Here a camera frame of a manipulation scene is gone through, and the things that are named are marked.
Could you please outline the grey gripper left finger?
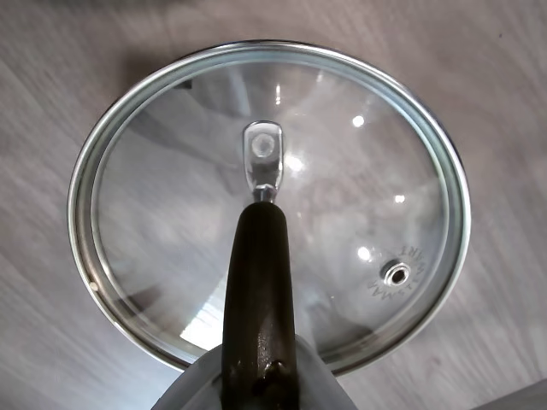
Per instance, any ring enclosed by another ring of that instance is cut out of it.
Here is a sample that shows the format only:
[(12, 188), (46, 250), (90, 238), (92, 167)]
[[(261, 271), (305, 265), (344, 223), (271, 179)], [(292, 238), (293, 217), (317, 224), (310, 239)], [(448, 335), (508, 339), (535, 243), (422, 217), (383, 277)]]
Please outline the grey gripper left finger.
[(163, 393), (160, 409), (231, 409), (223, 401), (221, 358), (221, 345), (200, 357)]

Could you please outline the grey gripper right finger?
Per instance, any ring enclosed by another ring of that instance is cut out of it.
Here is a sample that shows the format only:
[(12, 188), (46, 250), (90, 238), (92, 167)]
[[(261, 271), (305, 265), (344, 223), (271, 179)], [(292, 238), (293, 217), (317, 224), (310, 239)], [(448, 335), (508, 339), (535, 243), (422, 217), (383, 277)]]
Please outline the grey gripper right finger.
[(357, 409), (323, 360), (300, 336), (296, 336), (296, 355), (301, 409)]

